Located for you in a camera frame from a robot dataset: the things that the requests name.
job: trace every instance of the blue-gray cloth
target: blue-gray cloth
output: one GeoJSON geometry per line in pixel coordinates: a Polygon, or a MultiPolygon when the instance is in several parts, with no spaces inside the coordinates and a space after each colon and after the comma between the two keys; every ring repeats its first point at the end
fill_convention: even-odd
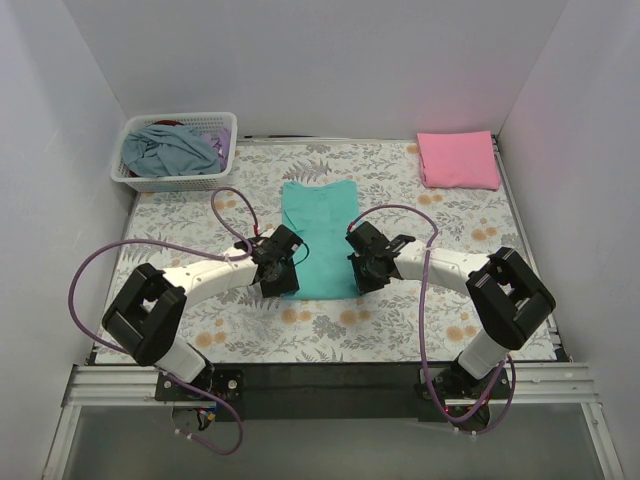
{"type": "Polygon", "coordinates": [[[218,152],[186,125],[149,125],[130,133],[122,163],[140,177],[220,173],[218,152]]]}
{"type": "MultiPolygon", "coordinates": [[[[358,192],[350,180],[326,187],[287,182],[282,188],[282,223],[309,247],[309,257],[296,266],[299,300],[330,300],[358,296],[347,257],[353,249],[345,240],[347,227],[358,216],[358,192]]],[[[306,250],[294,256],[300,262],[306,250]]]]}

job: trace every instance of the white wall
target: white wall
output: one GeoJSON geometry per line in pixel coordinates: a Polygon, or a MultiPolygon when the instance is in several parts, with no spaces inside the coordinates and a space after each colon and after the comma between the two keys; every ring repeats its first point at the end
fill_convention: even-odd
{"type": "Polygon", "coordinates": [[[65,0],[128,116],[241,134],[497,133],[566,0],[65,0]]]}
{"type": "MultiPolygon", "coordinates": [[[[66,310],[79,262],[121,237],[131,194],[109,179],[124,121],[59,0],[0,0],[0,470],[40,478],[73,362],[89,342],[66,310]]],[[[88,272],[99,323],[113,257],[88,272]]]]}
{"type": "Polygon", "coordinates": [[[571,0],[500,134],[569,353],[640,478],[640,3],[571,0]]]}

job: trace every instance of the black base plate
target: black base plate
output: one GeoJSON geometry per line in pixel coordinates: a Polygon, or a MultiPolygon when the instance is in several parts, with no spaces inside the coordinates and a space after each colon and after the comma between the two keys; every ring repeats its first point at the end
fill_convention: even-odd
{"type": "MultiPolygon", "coordinates": [[[[447,362],[434,362],[432,378],[447,362]]],[[[227,397],[238,414],[249,420],[418,418],[425,422],[444,421],[431,401],[420,398],[414,385],[420,381],[420,364],[340,363],[340,364],[225,364],[216,369],[216,385],[224,390],[228,381],[238,382],[237,397],[227,397]]],[[[182,402],[197,400],[181,388],[165,388],[160,376],[156,400],[182,402]]],[[[496,383],[491,398],[506,399],[509,385],[496,383]]],[[[226,410],[216,421],[232,420],[226,410]]]]}

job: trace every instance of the gray floor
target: gray floor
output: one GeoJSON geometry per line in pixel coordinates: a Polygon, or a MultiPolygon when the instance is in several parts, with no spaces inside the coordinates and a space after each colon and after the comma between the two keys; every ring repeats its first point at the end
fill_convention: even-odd
{"type": "MultiPolygon", "coordinates": [[[[603,478],[579,405],[515,405],[475,442],[409,419],[253,421],[241,450],[225,458],[170,426],[165,407],[85,407],[65,478],[603,478]]],[[[206,433],[229,445],[235,428],[206,433]]]]}

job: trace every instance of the purple cloth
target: purple cloth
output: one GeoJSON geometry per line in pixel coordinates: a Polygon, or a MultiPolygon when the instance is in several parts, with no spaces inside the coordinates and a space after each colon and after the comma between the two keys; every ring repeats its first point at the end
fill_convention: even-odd
{"type": "Polygon", "coordinates": [[[223,127],[218,132],[218,138],[212,137],[210,133],[203,133],[200,138],[218,152],[220,155],[220,171],[225,171],[229,161],[229,150],[231,150],[231,132],[223,127]]]}

